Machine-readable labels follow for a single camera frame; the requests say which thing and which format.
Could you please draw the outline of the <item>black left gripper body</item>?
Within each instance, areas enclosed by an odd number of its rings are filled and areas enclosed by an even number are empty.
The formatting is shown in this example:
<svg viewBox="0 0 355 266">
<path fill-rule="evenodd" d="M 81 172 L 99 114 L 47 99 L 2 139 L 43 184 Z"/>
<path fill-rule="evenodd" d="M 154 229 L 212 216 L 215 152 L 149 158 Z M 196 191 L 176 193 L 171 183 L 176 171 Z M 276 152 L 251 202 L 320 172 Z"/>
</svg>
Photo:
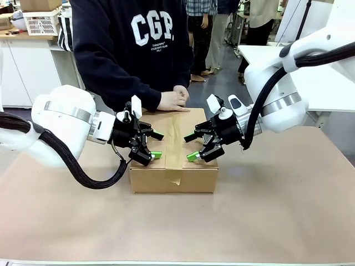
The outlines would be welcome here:
<svg viewBox="0 0 355 266">
<path fill-rule="evenodd" d="M 151 125 L 138 119 L 132 111 L 131 102 L 128 101 L 124 110 L 116 113 L 110 144 L 121 148 L 139 149 L 152 132 Z"/>
</svg>

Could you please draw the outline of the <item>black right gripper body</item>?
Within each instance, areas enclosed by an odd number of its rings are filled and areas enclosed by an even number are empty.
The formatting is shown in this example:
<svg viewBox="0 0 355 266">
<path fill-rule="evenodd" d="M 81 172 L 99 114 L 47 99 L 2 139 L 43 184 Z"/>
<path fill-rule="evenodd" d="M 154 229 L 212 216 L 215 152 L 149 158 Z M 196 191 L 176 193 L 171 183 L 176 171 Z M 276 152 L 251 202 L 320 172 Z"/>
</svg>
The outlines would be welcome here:
<svg viewBox="0 0 355 266">
<path fill-rule="evenodd" d="M 226 119 L 221 119 L 219 115 L 215 115 L 209 122 L 210 128 L 214 132 L 219 144 L 229 145 L 242 140 L 243 133 L 241 132 L 237 117 L 233 112 Z"/>
</svg>

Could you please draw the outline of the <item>person's right hand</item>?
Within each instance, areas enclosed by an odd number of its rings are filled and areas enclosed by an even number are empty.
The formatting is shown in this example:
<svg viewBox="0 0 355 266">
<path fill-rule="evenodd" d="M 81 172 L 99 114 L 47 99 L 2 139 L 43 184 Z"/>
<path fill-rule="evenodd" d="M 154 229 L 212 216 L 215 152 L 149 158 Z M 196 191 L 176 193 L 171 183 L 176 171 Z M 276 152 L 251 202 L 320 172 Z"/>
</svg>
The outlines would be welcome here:
<svg viewBox="0 0 355 266">
<path fill-rule="evenodd" d="M 159 111 L 189 111 L 186 107 L 186 99 L 175 91 L 161 93 L 161 100 L 157 109 Z"/>
</svg>

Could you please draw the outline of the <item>person's left hand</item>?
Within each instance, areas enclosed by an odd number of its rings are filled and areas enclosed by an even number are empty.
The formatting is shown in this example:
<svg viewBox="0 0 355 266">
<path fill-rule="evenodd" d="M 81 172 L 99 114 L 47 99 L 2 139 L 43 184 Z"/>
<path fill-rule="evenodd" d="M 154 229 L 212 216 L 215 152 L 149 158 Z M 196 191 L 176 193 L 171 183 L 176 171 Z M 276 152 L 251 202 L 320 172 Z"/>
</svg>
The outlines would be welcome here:
<svg viewBox="0 0 355 266">
<path fill-rule="evenodd" d="M 182 85 L 176 85 L 173 88 L 173 91 L 178 93 L 180 96 L 184 98 L 184 101 L 187 102 L 189 99 L 189 92 L 186 87 Z"/>
</svg>

